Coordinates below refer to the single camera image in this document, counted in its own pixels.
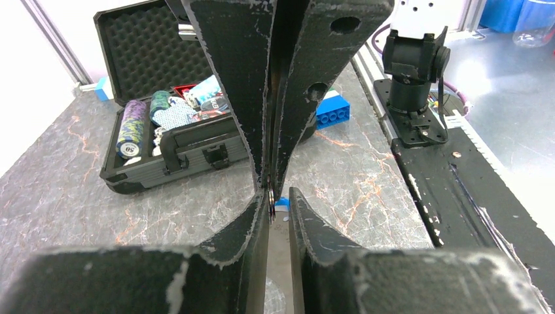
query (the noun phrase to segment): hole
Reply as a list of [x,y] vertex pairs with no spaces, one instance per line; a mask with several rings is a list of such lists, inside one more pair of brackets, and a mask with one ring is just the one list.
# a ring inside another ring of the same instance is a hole
[[314,83],[306,90],[306,99],[308,101],[320,101],[324,98],[327,90],[328,86],[326,84],[322,82]]
[[345,18],[338,18],[330,25],[331,32],[337,35],[345,35],[356,31],[361,25],[361,21],[354,17],[348,16]]

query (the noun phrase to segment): clear plastic cup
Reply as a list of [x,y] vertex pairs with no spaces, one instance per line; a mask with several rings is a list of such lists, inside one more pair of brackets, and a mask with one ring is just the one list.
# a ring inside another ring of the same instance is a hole
[[518,46],[535,48],[555,35],[555,0],[524,0],[512,40]]

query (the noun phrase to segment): black case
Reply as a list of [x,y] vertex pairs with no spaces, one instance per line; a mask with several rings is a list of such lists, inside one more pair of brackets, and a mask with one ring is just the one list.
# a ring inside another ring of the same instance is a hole
[[[179,23],[185,21],[180,16]],[[179,37],[177,19],[164,0],[147,1],[99,12],[94,23],[110,75],[114,100],[121,106],[132,99],[150,105],[157,90],[193,84],[212,70],[198,41]],[[100,177],[114,192],[131,194],[210,169],[222,169],[248,157],[231,114],[167,131],[162,155],[152,156],[156,126],[145,117],[141,161],[127,161],[115,150],[123,116],[118,112]],[[315,131],[305,131],[303,139]]]

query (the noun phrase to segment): black mounting plate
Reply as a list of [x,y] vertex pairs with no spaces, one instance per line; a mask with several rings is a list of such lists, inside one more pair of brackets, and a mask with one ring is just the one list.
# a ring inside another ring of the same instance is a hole
[[431,110],[427,109],[424,113],[418,114],[417,119],[413,119],[408,114],[399,113],[391,108],[389,105],[391,80],[374,81],[374,89],[382,104],[385,105],[385,111],[404,147],[426,147],[432,145],[430,140],[426,141],[422,138],[416,126],[424,129],[428,133],[427,136],[432,140],[445,140],[445,129]]

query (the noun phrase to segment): case lid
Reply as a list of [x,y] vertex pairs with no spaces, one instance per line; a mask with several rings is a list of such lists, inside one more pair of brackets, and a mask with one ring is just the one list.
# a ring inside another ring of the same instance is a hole
[[200,43],[179,37],[165,0],[98,12],[94,23],[119,105],[212,75]]

